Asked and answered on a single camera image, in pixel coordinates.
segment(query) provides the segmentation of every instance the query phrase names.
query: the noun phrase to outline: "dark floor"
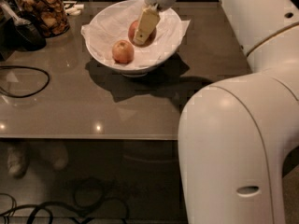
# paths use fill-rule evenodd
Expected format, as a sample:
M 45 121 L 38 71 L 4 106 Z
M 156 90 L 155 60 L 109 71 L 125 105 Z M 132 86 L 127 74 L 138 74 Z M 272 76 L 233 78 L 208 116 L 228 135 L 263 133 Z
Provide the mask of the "dark floor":
M 38 155 L 37 150 L 49 143 L 31 140 L 31 162 L 21 179 L 7 174 L 7 145 L 1 144 L 0 213 L 17 207 L 9 214 L 19 217 L 9 223 L 26 223 L 28 217 L 46 221 L 51 215 L 64 224 L 76 223 L 71 217 L 91 224 L 104 219 L 187 223 L 177 143 L 65 140 L 69 164 L 60 172 Z

